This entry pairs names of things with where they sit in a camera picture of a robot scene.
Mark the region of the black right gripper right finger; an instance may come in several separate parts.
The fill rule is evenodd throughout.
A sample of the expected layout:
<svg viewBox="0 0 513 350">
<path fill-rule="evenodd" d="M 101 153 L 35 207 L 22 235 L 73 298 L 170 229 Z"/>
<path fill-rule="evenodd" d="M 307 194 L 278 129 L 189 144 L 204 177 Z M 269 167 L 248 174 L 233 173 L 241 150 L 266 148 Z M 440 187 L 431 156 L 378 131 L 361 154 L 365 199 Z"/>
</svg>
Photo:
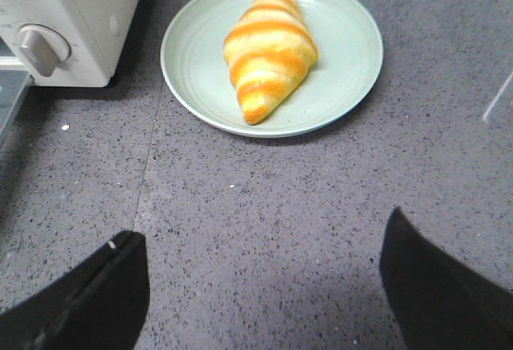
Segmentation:
<svg viewBox="0 0 513 350">
<path fill-rule="evenodd" d="M 512 294 L 425 239 L 396 207 L 380 274 L 409 349 L 510 349 Z"/>
</svg>

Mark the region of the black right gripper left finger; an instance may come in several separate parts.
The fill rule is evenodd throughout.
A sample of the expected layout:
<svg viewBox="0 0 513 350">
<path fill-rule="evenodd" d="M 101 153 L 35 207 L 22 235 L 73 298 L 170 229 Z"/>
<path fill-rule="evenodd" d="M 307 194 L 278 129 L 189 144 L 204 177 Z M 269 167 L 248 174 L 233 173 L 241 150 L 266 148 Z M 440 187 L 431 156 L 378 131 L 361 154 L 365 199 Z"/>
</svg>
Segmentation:
<svg viewBox="0 0 513 350">
<path fill-rule="evenodd" d="M 133 349 L 150 300 L 144 235 L 121 231 L 1 314 L 3 349 Z"/>
</svg>

